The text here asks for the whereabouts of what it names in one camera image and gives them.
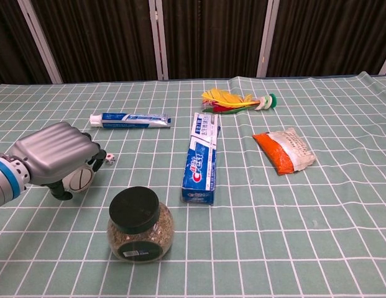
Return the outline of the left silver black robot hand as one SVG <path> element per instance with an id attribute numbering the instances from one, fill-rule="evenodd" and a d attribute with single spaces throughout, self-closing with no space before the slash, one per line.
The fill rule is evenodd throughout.
<path id="1" fill-rule="evenodd" d="M 10 156 L 21 161 L 29 172 L 29 184 L 47 186 L 61 201 L 73 195 L 65 190 L 63 179 L 83 165 L 96 172 L 102 166 L 106 151 L 67 122 L 59 122 L 17 140 Z"/>

